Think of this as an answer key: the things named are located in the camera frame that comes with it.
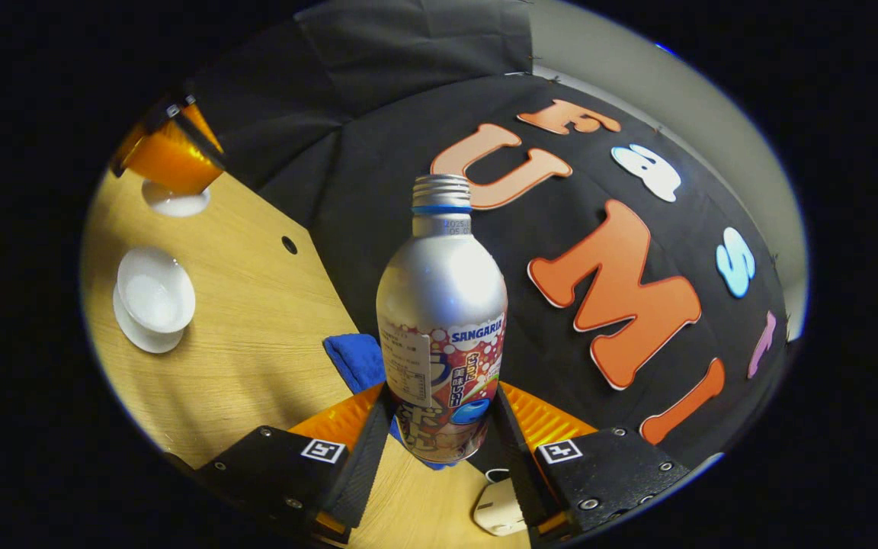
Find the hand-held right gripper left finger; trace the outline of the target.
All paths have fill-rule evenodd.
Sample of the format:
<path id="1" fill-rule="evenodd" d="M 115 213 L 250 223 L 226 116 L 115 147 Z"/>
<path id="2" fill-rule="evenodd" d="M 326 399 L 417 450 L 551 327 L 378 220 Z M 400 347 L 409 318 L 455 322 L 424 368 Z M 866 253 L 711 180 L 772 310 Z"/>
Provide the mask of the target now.
<path id="1" fill-rule="evenodd" d="M 377 384 L 288 430 L 254 428 L 195 477 L 279 534 L 344 544 L 363 518 L 394 411 Z"/>

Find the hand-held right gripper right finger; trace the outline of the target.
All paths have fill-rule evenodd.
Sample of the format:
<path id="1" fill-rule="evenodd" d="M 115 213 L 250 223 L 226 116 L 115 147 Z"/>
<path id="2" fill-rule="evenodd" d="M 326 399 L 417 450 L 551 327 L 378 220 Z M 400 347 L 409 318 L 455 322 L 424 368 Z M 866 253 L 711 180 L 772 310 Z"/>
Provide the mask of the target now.
<path id="1" fill-rule="evenodd" d="M 490 406 L 534 544 L 585 542 L 654 506 L 692 471 L 616 426 L 596 429 L 509 383 Z"/>

